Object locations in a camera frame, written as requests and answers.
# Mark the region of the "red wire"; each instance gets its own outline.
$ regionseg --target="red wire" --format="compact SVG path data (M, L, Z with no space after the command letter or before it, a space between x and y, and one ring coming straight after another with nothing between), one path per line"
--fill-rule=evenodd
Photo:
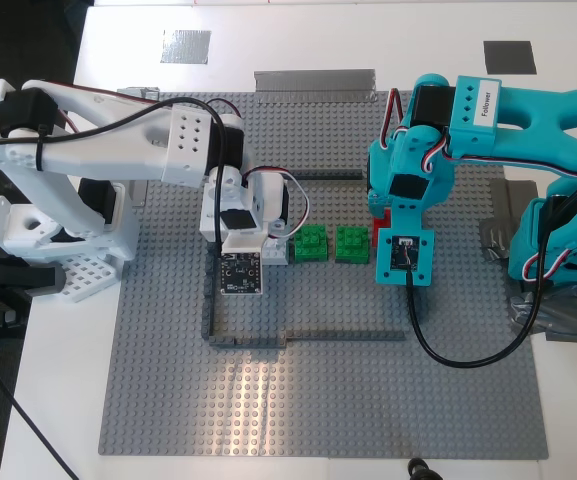
M133 97L132 95L126 95L125 93L118 93L118 92L113 92L110 90L103 90L101 88L84 87L83 85L74 85L74 84L62 83L62 82L48 82L48 83L52 83L54 85L61 85L62 87L75 88L77 90L84 90L86 92L100 93L103 95L111 95L113 97L125 98L126 100L132 100L135 102L148 103L148 104L157 103L156 100L149 100L147 98Z
M392 107L395 101L396 88L391 88L388 94L388 103L386 104L386 115L384 116L384 123L381 126L381 134L379 136L379 141L381 142L381 148L386 149L388 145L386 144L386 136L388 134L388 127L390 126L390 117L392 116Z
M404 119L404 109L401 106L401 97L399 96L399 90L394 88L393 89L395 91L395 102L397 103L397 116L399 118L397 118L397 122L401 123L401 121Z

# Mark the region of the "black clamp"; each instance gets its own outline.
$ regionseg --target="black clamp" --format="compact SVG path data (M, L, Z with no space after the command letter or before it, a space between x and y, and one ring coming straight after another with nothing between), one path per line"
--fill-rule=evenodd
M44 156L44 139L48 136L48 126L46 125L39 125L37 128L37 133L39 137L37 138L37 152L35 153L35 167L37 168L38 172L44 171L44 166L42 163L43 156Z

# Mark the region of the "gray lego brick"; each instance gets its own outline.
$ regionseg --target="gray lego brick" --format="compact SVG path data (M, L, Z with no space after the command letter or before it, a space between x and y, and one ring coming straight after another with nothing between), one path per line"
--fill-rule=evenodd
M385 102L384 93L303 105L219 95L242 111L258 163L295 170L365 168ZM452 358L496 352L513 335L503 269L484 261L478 231L493 213L489 180L501 174L460 167L450 200L426 215L436 262L419 315ZM304 184L311 221L331 242L337 224L368 224L365 183ZM530 343L481 370L434 363L409 334L403 289L374 283L374 252L368 266L270 267L261 299L217 296L213 333L284 348L215 348L202 332L215 266L197 231L200 204L199 191L149 182L137 257L124 269L100 454L547 457ZM384 331L406 339L357 341ZM312 336L342 340L295 339Z

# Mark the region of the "white table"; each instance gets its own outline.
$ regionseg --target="white table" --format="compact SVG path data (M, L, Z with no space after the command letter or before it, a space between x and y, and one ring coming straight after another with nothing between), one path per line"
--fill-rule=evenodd
M159 63L164 29L211 30L208 65ZM405 90L427 72L485 75L483 40L532 41L538 75L505 85L577 88L572 3L91 8L76 83L254 91L255 70L374 68L378 89ZM552 179L507 175L537 178L542 194ZM407 479L405 460L99 456L118 296L117 285L77 305L35 300L19 370L17 398L82 479ZM532 343L550 458L431 460L446 480L577 478L577 344ZM0 478L66 478L14 412Z

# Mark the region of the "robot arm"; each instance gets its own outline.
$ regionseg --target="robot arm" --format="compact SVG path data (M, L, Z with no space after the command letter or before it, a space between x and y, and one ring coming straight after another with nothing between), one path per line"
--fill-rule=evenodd
M36 138L40 125L53 137L67 135L55 125L58 109L103 127L139 112L147 103L36 80L15 91L0 80L0 138ZM242 173L253 167L244 149L243 122L234 115L221 119L228 139L220 204L221 233L227 237L223 251L261 254L268 235L286 226L284 181L278 173L263 172L242 185ZM174 105L103 134L46 142L40 163L36 141L0 145L0 169L32 203L10 205L0 198L0 246L31 261L76 253L132 259L138 225L123 186L107 182L111 179L159 180L200 188L208 177L199 223L202 234L214 241L212 212L220 148L215 130L208 113ZM87 179L84 191L81 187L76 191L67 175ZM57 240L63 233L70 241Z
M455 166L462 163L521 166L562 176L547 199L531 203L512 241L510 275L534 278L531 259L536 258L540 225L558 196L577 188L577 139L565 133L575 127L577 91L506 88L499 80L473 77L459 77L451 87L441 76L421 77L386 148L378 141L370 148L370 210L382 218L384 209L391 208L396 219L396 226L379 231L377 282L405 285L412 264L415 284L430 285L434 232L422 228L421 216L448 198ZM546 265L555 283L577 283L577 215L552 233Z

